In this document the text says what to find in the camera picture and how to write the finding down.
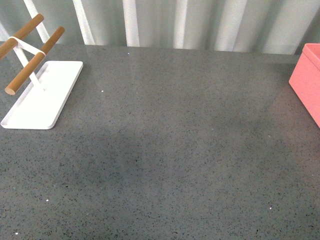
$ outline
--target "white tray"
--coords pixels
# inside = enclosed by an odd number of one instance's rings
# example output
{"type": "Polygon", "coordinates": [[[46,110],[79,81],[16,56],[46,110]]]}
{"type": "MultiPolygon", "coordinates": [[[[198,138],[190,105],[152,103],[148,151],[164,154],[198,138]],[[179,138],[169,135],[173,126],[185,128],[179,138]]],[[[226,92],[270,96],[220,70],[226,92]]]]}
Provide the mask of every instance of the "white tray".
{"type": "Polygon", "coordinates": [[[31,82],[4,117],[6,129],[51,129],[83,68],[82,61],[47,61],[36,74],[45,91],[31,82]]]}

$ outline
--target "pink box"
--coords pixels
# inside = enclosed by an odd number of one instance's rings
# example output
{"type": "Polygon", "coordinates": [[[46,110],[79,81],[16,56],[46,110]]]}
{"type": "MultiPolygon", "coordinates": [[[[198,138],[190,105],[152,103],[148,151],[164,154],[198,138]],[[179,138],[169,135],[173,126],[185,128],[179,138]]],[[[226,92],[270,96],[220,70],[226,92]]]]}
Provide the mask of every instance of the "pink box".
{"type": "Polygon", "coordinates": [[[289,84],[320,128],[320,43],[307,43],[289,84]]]}

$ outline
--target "quartz surface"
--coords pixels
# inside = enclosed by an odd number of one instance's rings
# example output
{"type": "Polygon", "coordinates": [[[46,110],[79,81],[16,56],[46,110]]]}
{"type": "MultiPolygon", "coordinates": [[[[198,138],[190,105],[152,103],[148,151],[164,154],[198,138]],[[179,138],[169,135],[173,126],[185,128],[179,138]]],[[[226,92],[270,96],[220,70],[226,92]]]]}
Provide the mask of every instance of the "quartz surface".
{"type": "MultiPolygon", "coordinates": [[[[83,70],[54,128],[0,128],[0,239],[320,239],[298,58],[55,46],[83,70]]],[[[0,62],[1,119],[20,69],[0,62]]]]}

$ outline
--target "wooden rod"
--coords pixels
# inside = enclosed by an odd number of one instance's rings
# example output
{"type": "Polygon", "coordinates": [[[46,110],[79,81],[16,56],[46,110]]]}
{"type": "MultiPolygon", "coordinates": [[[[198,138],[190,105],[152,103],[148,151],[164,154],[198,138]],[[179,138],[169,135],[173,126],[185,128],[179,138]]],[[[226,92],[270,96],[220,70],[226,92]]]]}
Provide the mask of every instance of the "wooden rod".
{"type": "MultiPolygon", "coordinates": [[[[43,45],[41,51],[48,54],[52,47],[59,40],[61,35],[64,33],[65,29],[60,26],[54,34],[49,38],[49,40],[43,45]]],[[[32,72],[37,68],[41,61],[45,58],[42,52],[38,52],[30,62],[18,73],[18,75],[9,83],[5,88],[5,92],[10,95],[15,95],[21,85],[27,80],[27,78],[32,74],[32,72]]]]}
{"type": "MultiPolygon", "coordinates": [[[[42,16],[41,14],[36,15],[13,36],[17,39],[24,39],[43,20],[44,16],[42,16]]],[[[4,44],[0,46],[0,60],[2,60],[17,44],[18,42],[14,38],[9,38],[6,42],[4,42],[4,44]]]]}

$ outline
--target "curtain fold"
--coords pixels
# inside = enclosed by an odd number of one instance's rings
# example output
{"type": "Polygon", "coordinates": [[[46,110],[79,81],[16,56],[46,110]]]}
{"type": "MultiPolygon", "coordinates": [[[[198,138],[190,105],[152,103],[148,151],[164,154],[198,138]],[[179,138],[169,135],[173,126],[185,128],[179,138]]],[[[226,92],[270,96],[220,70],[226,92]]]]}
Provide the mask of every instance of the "curtain fold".
{"type": "Polygon", "coordinates": [[[0,2],[0,41],[31,17],[26,42],[300,54],[320,42],[319,0],[11,0],[0,2]]]}

